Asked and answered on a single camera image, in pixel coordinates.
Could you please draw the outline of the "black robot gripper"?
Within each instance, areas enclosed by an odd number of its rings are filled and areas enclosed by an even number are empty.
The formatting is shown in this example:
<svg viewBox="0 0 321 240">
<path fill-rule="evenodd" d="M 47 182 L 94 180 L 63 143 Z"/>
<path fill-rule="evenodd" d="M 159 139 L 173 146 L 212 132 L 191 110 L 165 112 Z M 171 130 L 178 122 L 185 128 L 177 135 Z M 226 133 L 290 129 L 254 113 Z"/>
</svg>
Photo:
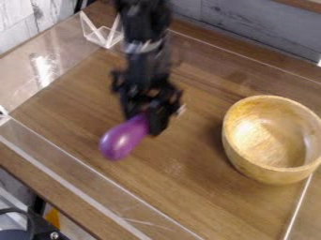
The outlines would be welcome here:
<svg viewBox="0 0 321 240">
<path fill-rule="evenodd" d="M 126 50 L 125 55 L 126 68 L 110 73 L 111 91 L 119 95 L 126 119 L 147 112 L 150 135 L 158 136 L 181 108 L 182 90 L 171 82 L 171 49 Z"/>
</svg>

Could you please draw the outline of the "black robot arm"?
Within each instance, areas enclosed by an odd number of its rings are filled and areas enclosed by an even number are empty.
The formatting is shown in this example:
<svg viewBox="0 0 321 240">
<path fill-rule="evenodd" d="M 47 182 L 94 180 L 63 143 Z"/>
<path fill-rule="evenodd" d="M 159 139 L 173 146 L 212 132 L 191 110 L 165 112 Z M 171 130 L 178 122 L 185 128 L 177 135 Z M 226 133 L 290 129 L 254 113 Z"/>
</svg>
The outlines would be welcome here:
<svg viewBox="0 0 321 240">
<path fill-rule="evenodd" d="M 123 27 L 127 67 L 115 69 L 111 91 L 126 119 L 145 114 L 149 134 L 158 136 L 182 106 L 183 92 L 171 82 L 170 0 L 114 0 Z"/>
</svg>

